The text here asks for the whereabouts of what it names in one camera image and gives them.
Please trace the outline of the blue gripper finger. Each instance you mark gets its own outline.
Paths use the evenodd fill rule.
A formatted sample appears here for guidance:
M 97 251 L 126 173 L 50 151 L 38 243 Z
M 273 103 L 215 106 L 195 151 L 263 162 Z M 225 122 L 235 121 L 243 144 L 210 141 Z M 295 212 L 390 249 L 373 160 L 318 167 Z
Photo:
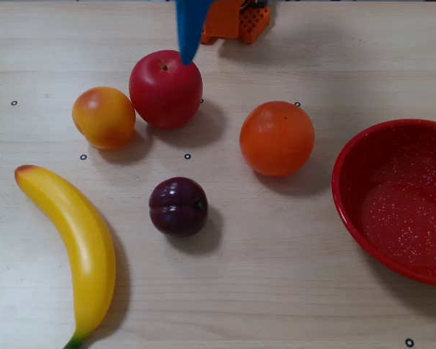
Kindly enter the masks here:
M 203 24 L 213 0 L 176 0 L 179 53 L 184 65 L 193 61 Z

